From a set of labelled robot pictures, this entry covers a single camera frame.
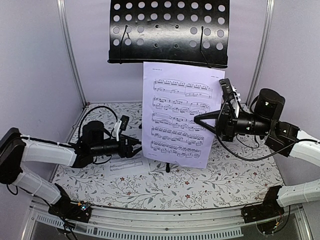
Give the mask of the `black perforated music stand desk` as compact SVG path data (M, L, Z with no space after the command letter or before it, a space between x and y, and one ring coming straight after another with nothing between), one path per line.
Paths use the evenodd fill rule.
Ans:
M112 0L108 62L225 69L229 19L228 0Z

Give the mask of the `black folding tripod stand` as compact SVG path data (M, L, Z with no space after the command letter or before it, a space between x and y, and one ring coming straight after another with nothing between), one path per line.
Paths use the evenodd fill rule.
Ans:
M169 172L171 171L170 164L169 164L168 162L166 163L165 171L166 171L167 173L169 173Z

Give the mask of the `white sheet music paper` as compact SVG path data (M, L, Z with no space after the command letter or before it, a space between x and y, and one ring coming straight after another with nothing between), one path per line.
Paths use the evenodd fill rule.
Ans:
M105 173L111 177L143 174L150 171L149 160L144 157L112 159L106 164Z

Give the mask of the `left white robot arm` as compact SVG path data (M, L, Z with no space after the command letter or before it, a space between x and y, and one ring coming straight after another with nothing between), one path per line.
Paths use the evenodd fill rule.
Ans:
M101 121L90 121L83 126L76 143L61 144L31 138L12 127L0 141L0 182L42 198L54 205L63 217L70 217L75 211L74 205L64 189L44 180L23 163L51 163L81 169L92 164L95 157L117 155L129 159L142 148L139 139L122 133L125 129L126 125L120 120L113 131L105 129Z

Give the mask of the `purple sheet music paper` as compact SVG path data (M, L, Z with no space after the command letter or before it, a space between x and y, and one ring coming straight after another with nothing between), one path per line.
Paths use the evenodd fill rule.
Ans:
M150 160L205 169L215 135L194 117L217 111L225 71L143 63L142 153Z

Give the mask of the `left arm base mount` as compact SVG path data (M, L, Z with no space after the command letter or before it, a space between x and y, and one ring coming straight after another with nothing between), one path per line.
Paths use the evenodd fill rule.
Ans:
M50 204L48 213L63 219L88 223L91 218L92 208L90 202L83 200L72 202L67 192L57 183L54 184L60 193L60 198L55 204Z

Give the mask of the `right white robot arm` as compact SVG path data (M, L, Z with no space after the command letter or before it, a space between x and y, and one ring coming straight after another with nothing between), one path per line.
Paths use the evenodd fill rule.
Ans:
M307 161L320 167L320 140L299 127L280 121L285 98L272 89L263 88L255 99L253 113L245 112L238 102L238 94L231 87L222 87L221 109L194 117L194 122L216 135L220 144L233 156L248 162L257 162L276 154ZM203 120L216 120L211 126ZM230 150L224 142L232 142L237 135L265 137L264 144L273 153L255 159L245 158ZM278 207L320 200L320 177L310 182L270 187L259 206L262 218L269 218Z

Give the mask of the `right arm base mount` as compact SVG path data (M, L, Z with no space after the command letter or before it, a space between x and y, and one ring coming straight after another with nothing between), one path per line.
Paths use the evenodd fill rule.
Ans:
M283 215L285 210L277 202L278 193L281 188L281 185L272 186L268 189L262 203L245 205L241 209L244 222L251 223Z

